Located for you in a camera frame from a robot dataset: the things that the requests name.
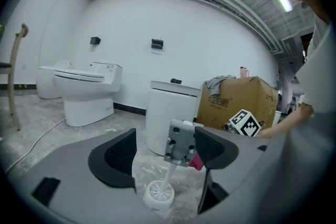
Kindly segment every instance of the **toilet brush head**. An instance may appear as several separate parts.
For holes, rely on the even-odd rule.
[[[167,211],[173,203],[175,191],[170,184],[160,190],[163,181],[155,180],[149,183],[145,194],[143,196],[143,201],[150,208],[159,211]]]

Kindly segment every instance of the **person's arm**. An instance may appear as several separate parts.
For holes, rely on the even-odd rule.
[[[287,134],[294,126],[309,120],[313,113],[314,110],[310,105],[302,103],[299,109],[290,113],[283,121],[271,128],[261,130],[257,136],[260,138],[271,138],[276,134]]]

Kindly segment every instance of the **ceiling light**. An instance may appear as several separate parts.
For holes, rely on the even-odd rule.
[[[288,0],[280,0],[280,2],[286,12],[290,12],[293,9]]]

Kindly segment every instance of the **toilet tank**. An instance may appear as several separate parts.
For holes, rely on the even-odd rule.
[[[93,62],[90,71],[104,75],[104,83],[110,83],[114,91],[119,90],[122,67],[115,63]]]

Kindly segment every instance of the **cardboard box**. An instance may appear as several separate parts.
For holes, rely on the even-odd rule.
[[[272,126],[278,104],[278,92],[259,77],[224,80],[220,95],[211,96],[210,89],[203,85],[197,122],[206,127],[224,130],[230,118],[245,109],[265,128]]]

